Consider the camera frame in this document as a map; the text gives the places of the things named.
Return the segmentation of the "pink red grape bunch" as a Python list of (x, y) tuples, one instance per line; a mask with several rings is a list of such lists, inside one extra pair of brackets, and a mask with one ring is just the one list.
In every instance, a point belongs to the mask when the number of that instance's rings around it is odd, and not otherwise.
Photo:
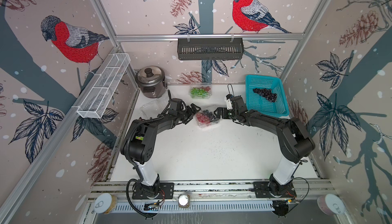
[(197, 119), (197, 122), (199, 123), (200, 126), (208, 126), (210, 124), (210, 123), (205, 122), (205, 118), (204, 118), (203, 113), (197, 113), (196, 119)]

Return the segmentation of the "green grape bunch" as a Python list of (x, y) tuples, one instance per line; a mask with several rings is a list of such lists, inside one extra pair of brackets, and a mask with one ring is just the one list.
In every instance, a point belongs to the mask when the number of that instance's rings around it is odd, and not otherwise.
[(190, 90), (191, 98), (201, 98), (207, 99), (210, 98), (210, 93), (202, 90), (201, 88), (194, 87)]

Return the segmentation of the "teal plastic basket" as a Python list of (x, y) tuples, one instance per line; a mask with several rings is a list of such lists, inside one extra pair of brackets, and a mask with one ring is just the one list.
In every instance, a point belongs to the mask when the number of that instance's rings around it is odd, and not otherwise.
[(247, 75), (246, 105), (248, 110), (272, 117), (289, 116), (290, 113), (282, 82), (275, 77)]

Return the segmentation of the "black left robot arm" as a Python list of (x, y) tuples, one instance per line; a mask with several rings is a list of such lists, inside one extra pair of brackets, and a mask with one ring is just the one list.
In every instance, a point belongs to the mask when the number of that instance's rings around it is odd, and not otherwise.
[(157, 117), (132, 121), (120, 145), (120, 153), (133, 165), (139, 176), (135, 188), (147, 198), (155, 198), (161, 191), (159, 174), (148, 162), (153, 155), (157, 135), (177, 125), (188, 124), (201, 111), (195, 104), (187, 105), (182, 99), (172, 98), (170, 92), (168, 97), (166, 107)]

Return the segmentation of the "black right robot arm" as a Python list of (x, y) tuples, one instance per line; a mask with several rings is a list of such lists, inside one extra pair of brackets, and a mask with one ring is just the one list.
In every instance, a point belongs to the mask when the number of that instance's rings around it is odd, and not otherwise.
[(256, 127), (277, 136), (282, 153), (280, 162), (269, 179), (270, 194), (280, 197), (290, 188), (294, 173), (303, 159), (315, 149), (315, 143), (304, 124), (296, 117), (276, 118), (256, 110), (248, 110), (241, 96), (227, 96), (229, 106), (218, 107), (214, 115), (219, 119), (230, 119), (236, 124)]

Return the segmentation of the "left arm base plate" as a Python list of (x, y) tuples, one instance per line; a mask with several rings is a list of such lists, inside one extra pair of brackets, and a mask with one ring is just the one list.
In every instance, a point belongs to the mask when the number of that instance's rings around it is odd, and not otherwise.
[(159, 183), (146, 186), (136, 183), (132, 192), (132, 199), (172, 199), (174, 195), (174, 183)]

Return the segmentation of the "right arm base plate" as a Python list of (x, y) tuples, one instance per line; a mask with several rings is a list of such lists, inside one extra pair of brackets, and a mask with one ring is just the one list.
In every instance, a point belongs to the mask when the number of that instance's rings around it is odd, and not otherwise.
[(293, 182), (286, 185), (279, 185), (272, 181), (256, 181), (253, 182), (253, 192), (256, 198), (296, 198), (297, 194), (294, 189)]

